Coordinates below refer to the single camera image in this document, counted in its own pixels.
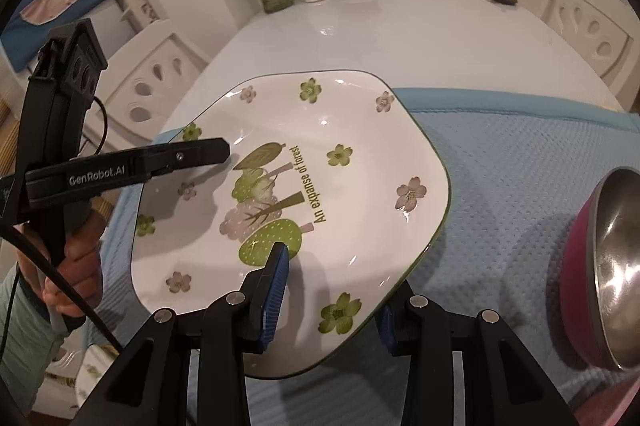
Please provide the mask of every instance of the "floral bowl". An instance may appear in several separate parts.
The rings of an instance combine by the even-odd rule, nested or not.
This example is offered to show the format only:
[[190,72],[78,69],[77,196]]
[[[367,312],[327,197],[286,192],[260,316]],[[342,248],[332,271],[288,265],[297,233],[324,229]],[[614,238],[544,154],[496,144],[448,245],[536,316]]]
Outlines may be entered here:
[[206,137],[229,142],[225,164],[144,187],[135,291],[149,312],[206,308],[284,242],[275,339],[245,357],[245,372],[303,372],[355,334],[433,243],[449,208],[446,169],[390,88],[359,71],[249,80],[174,141]]

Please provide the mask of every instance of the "black cable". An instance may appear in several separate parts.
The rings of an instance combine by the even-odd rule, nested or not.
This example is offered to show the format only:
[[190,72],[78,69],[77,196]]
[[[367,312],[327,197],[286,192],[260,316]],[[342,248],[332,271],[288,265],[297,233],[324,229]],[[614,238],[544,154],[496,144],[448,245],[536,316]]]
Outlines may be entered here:
[[13,226],[8,225],[3,219],[0,219],[0,236],[9,243],[17,247],[25,256],[33,262],[33,264],[41,270],[55,285],[58,286],[60,291],[66,294],[69,299],[89,318],[96,328],[100,330],[105,339],[113,345],[113,348],[120,354],[122,353],[122,345],[111,333],[107,325],[100,319],[100,316],[95,313],[84,298],[79,295],[76,290],[71,287],[68,281],[63,278],[58,270],[51,265],[41,252],[30,243],[30,241],[20,232],[14,229]]
[[9,320],[11,319],[11,309],[14,307],[15,290],[18,289],[19,279],[20,279],[20,272],[18,271],[18,267],[16,266],[14,284],[11,287],[11,296],[9,297],[9,305],[6,308],[6,316],[4,317],[4,331],[2,332],[2,343],[0,343],[0,364],[2,363],[2,356],[4,356],[6,339],[7,337],[9,337]]
[[109,129],[109,122],[107,120],[107,109],[104,107],[104,103],[100,101],[98,96],[94,96],[94,101],[100,106],[100,112],[102,112],[102,120],[104,121],[104,128],[102,130],[102,139],[100,145],[95,149],[94,155],[98,155],[104,146],[104,142],[107,140],[107,130]]

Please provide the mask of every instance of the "light green sleeve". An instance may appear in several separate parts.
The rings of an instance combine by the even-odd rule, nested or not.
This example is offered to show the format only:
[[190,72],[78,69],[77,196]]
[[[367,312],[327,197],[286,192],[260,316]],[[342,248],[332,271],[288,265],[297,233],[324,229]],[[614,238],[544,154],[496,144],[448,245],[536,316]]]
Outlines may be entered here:
[[[0,334],[4,330],[15,270],[14,265],[0,285]],[[35,402],[46,368],[64,340],[65,336],[53,332],[49,323],[36,313],[18,284],[0,376],[25,415]]]

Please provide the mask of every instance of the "white chair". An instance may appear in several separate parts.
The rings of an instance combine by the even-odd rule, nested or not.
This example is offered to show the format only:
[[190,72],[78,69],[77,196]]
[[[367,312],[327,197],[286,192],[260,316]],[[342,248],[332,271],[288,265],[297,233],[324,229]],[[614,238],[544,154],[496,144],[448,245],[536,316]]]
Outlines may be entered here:
[[624,110],[640,88],[640,21],[620,0],[546,0],[542,20],[607,84]]
[[[211,58],[190,42],[171,20],[153,22],[109,59],[96,95],[109,116],[105,147],[111,151],[148,144]],[[102,136],[100,109],[94,104],[84,133]]]

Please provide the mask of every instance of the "blue tablecloth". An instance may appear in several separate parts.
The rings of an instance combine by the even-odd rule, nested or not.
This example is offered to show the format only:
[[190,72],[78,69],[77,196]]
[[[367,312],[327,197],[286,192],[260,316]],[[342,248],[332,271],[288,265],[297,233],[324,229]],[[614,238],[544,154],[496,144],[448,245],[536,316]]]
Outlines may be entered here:
[[[640,169],[640,118],[541,96],[395,92],[437,148],[452,183],[444,231],[409,277],[414,291],[457,313],[497,310],[572,406],[618,380],[585,366],[568,343],[558,277],[568,230],[600,178],[619,165]],[[129,268],[140,192],[122,193],[101,253],[105,292],[98,313],[123,342],[148,317]],[[86,339],[104,342],[91,325]],[[408,360],[391,358],[369,323],[306,374],[247,379],[252,424],[398,425],[407,373]],[[192,411],[196,381],[194,354]],[[462,396],[456,387],[456,424],[464,424]]]

